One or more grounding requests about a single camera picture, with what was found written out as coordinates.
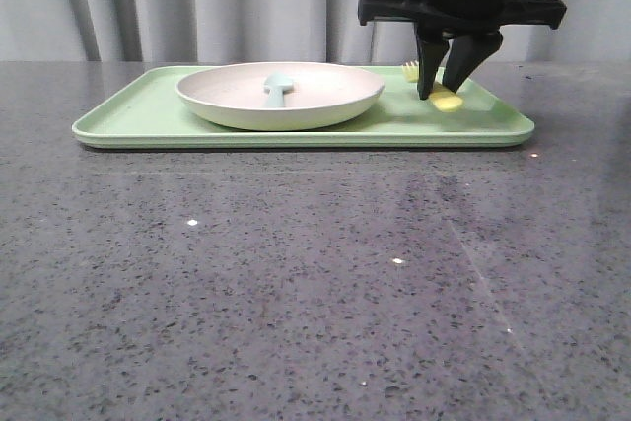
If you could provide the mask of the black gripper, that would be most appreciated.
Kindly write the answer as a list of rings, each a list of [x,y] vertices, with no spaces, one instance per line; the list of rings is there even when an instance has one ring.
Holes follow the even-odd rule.
[[[438,68],[449,51],[442,84],[456,93],[471,73],[496,53],[506,25],[559,28],[567,7],[561,0],[359,0],[358,19],[408,22],[416,28],[417,92],[427,100]]]

